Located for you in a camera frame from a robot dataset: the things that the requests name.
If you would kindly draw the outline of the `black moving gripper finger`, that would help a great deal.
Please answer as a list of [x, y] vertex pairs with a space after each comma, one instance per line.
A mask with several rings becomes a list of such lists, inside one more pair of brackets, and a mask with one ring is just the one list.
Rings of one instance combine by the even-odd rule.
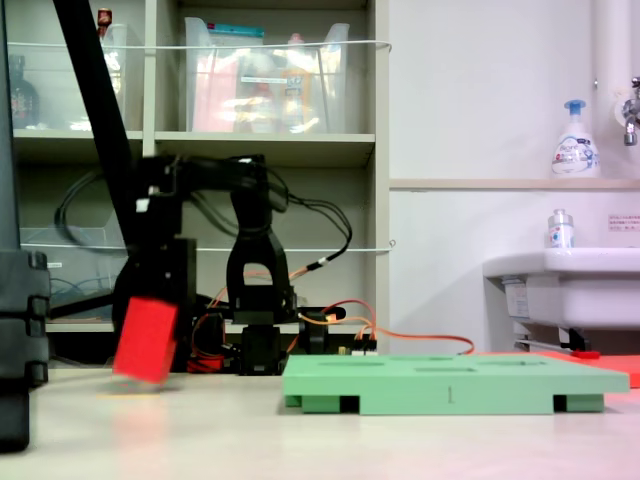
[[121, 338], [129, 300], [135, 292], [137, 274], [137, 264], [125, 264], [114, 285], [111, 320], [116, 342]]

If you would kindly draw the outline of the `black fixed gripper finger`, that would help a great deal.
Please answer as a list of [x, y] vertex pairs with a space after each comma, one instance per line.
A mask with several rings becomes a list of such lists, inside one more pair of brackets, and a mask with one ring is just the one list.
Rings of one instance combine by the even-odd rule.
[[177, 306], [174, 338], [177, 343], [176, 349], [182, 351], [186, 348], [187, 338], [191, 334], [197, 303], [197, 281], [194, 269], [181, 269], [175, 272], [172, 293]]

